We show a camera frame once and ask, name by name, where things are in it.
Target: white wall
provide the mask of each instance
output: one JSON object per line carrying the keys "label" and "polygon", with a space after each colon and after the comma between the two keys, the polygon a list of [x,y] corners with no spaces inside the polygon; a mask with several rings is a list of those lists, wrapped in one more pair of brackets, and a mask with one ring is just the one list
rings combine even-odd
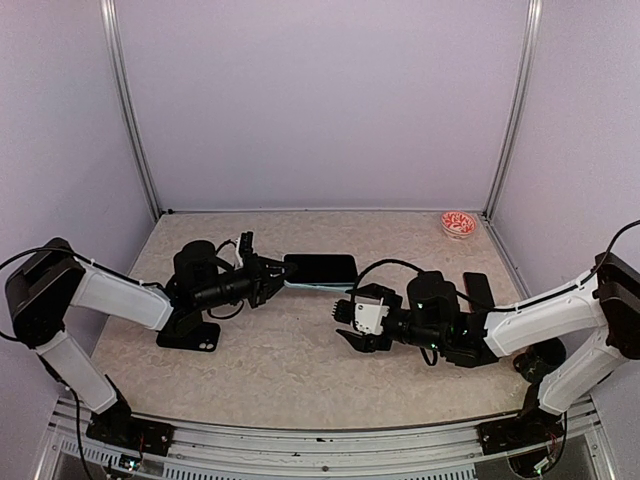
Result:
{"label": "white wall", "polygon": [[[113,85],[97,1],[0,1],[0,259],[62,236],[132,264],[152,222]],[[91,348],[102,318],[72,317]],[[0,341],[0,365],[0,477],[26,479],[58,389],[22,345]]]}
{"label": "white wall", "polygon": [[165,208],[484,206],[527,0],[117,3]]}
{"label": "white wall", "polygon": [[[640,217],[640,2],[546,0],[496,225],[533,293],[593,265]],[[640,269],[640,231],[614,252]],[[640,478],[640,365],[594,392],[624,479]]]}

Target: metal corner post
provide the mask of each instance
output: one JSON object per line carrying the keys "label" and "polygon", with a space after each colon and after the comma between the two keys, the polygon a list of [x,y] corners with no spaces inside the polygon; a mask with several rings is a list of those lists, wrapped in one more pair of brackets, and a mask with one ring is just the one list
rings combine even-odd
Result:
{"label": "metal corner post", "polygon": [[509,113],[507,131],[500,151],[498,169],[493,179],[489,198],[484,209],[484,215],[489,222],[492,221],[493,216],[495,215],[500,194],[504,189],[509,164],[511,163],[513,148],[518,134],[518,127],[520,126],[520,120],[522,118],[522,112],[524,110],[524,104],[527,96],[529,77],[531,76],[531,70],[533,67],[533,57],[538,41],[541,15],[542,0],[529,0],[529,11],[527,14],[527,23],[524,33],[524,41],[522,44],[522,54],[520,56],[520,67],[518,68],[516,90],[511,104],[511,111]]}
{"label": "metal corner post", "polygon": [[131,148],[135,159],[136,168],[140,177],[140,182],[144,190],[147,200],[147,206],[151,212],[151,216],[155,222],[158,221],[162,213],[156,187],[151,176],[151,170],[147,163],[147,158],[142,148],[142,140],[140,138],[140,130],[133,109],[131,100],[131,92],[127,82],[127,71],[124,63],[124,55],[122,52],[122,43],[120,41],[120,32],[118,30],[118,17],[116,15],[115,0],[100,0],[102,10],[102,21],[104,23],[104,31],[107,37],[107,47],[111,56],[111,66],[116,81],[118,97],[120,99],[120,107],[124,117]]}

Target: black smartphone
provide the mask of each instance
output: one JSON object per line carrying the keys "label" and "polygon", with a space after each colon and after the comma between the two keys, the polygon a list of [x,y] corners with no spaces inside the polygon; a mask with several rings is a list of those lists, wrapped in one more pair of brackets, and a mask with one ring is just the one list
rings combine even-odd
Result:
{"label": "black smartphone", "polygon": [[288,254],[285,262],[294,263],[298,270],[287,278],[287,284],[328,287],[352,286],[358,276],[353,255],[343,254]]}

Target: tabletop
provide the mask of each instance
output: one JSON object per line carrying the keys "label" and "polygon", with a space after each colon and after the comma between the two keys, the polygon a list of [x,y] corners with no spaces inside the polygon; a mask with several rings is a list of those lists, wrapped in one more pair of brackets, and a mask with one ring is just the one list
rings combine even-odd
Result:
{"label": "tabletop", "polygon": [[[219,245],[254,232],[254,250],[349,253],[359,270],[399,258],[441,270],[459,289],[465,271],[486,273],[498,304],[517,292],[484,227],[468,239],[444,235],[438,213],[257,212],[164,215],[131,276],[167,282],[173,255],[188,242]],[[233,249],[221,253],[232,259]],[[415,273],[397,265],[365,279],[405,296]],[[218,321],[213,353],[163,349],[156,333],[111,317],[93,359],[136,412],[222,425],[291,429],[367,429],[457,421],[520,409],[528,384],[510,358],[475,369],[442,359],[428,367],[417,348],[354,351],[331,317],[343,295],[283,289],[257,309]]]}

